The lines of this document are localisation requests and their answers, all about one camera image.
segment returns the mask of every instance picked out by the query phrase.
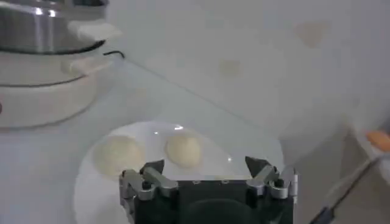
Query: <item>cable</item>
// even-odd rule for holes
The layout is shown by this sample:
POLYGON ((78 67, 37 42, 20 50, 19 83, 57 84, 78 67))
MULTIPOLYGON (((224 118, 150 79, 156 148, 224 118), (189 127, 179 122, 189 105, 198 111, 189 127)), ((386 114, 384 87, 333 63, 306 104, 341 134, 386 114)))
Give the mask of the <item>cable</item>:
POLYGON ((372 160, 358 175, 358 177, 352 182, 352 184, 348 187, 348 189, 344 192, 344 194, 339 197, 335 204, 331 207, 333 210, 337 209, 339 205, 346 199, 346 197, 356 188, 357 184, 361 181, 362 177, 364 177, 371 168, 375 167, 378 163, 382 162, 382 160, 390 159, 390 153, 386 153, 382 156, 376 157, 372 160))
POLYGON ((320 213, 315 216, 315 218, 310 222, 310 224, 329 224, 335 219, 335 210, 340 206, 340 204, 347 198, 347 196, 356 188, 357 184, 361 181, 371 168, 375 167, 382 160, 390 159, 390 153, 385 153, 382 156, 376 157, 374 160, 369 162, 368 165, 359 173, 356 179, 348 187, 345 193, 339 197, 333 206, 326 206, 321 209, 320 213))

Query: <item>white plate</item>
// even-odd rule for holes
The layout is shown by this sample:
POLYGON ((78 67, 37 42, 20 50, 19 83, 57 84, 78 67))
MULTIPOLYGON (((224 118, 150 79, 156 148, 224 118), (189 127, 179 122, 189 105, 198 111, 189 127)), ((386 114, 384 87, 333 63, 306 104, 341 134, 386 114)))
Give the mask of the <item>white plate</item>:
POLYGON ((109 136, 130 136, 144 145, 146 161, 165 160, 163 174, 173 180, 214 180, 215 176, 250 175, 243 159, 235 159, 214 142, 180 125, 140 122, 112 131, 92 147, 83 159, 74 190, 74 212, 78 224, 126 224, 119 204, 119 185, 100 174, 93 164, 93 150, 109 136), (166 138, 178 132, 191 132, 202 147, 202 162, 196 169, 181 169, 165 155, 166 138))

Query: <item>dough ball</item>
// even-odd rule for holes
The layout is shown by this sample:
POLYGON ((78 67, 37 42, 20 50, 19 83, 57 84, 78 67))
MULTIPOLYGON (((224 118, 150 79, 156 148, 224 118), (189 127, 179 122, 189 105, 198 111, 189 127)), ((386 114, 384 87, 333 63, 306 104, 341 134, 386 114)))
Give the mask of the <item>dough ball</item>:
POLYGON ((112 136, 97 147, 94 161, 101 174, 117 180, 123 170, 140 171, 145 165, 144 150, 133 138, 112 136))
POLYGON ((168 138, 165 152, 169 160, 182 168, 196 167, 202 158, 198 139, 183 133, 168 138))

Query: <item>white steamer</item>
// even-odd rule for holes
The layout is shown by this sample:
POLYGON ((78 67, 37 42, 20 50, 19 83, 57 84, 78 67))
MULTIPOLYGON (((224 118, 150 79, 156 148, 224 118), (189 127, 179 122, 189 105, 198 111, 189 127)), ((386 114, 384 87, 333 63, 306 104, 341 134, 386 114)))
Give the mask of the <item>white steamer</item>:
POLYGON ((93 74, 110 65, 99 48, 120 34, 107 4, 0 0, 0 128, 59 121, 93 101, 93 74))

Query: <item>pot handle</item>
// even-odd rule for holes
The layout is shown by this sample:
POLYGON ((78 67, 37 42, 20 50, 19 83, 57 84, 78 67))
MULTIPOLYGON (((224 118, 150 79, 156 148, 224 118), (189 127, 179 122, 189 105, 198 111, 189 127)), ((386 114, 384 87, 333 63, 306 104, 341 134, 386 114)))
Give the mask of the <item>pot handle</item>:
POLYGON ((113 64, 113 61, 102 55, 62 61, 62 71, 75 76, 92 75, 113 64))
POLYGON ((102 41, 122 35, 122 32, 104 19, 70 21, 68 29, 81 41, 102 41))

